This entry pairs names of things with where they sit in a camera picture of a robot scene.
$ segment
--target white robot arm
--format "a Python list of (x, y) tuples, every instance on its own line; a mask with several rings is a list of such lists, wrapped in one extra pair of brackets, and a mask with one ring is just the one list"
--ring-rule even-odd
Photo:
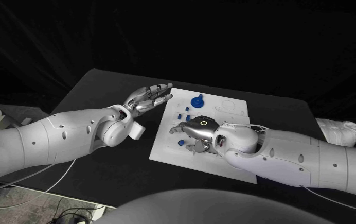
[(134, 117), (164, 103), (158, 95), (170, 84), (139, 88), (122, 105), (53, 114), (40, 121), (0, 130), (0, 176), (30, 166), (57, 164), (116, 146), (129, 136), (138, 139), (144, 127)]
[(196, 138), (193, 152), (214, 152), (236, 169), (295, 187), (330, 188), (356, 194), (356, 148), (338, 146), (302, 134), (247, 125), (217, 125), (198, 116), (173, 127)]

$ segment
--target black table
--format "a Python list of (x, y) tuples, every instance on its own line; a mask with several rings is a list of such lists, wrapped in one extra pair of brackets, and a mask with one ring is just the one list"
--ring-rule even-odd
[[(171, 81), (92, 69), (51, 114), (121, 104), (135, 89), (168, 82)], [(171, 83), (175, 88), (245, 100), (252, 124), (298, 132), (325, 141), (304, 101), (184, 82), (173, 81)], [(246, 193), (284, 202), (334, 223), (345, 223), (354, 218), (356, 210), (320, 198), (304, 188), (282, 185), (260, 177), (258, 177), (256, 185), (249, 184), (151, 161), (148, 155), (164, 107), (165, 104), (160, 105), (135, 119), (145, 127), (141, 139), (135, 141), (128, 137), (116, 147), (100, 148), (90, 155), (79, 158), (50, 193), (108, 206), (119, 206), (151, 193), (183, 188), (210, 188)], [(18, 182), (17, 185), (44, 191), (60, 178), (67, 167), (69, 162), (54, 165), (43, 173)], [(43, 166), (23, 169), (2, 176), (0, 181), (10, 182), (40, 168)], [(314, 191), (345, 204), (356, 202), (356, 196), (348, 193), (331, 189), (314, 189)]]

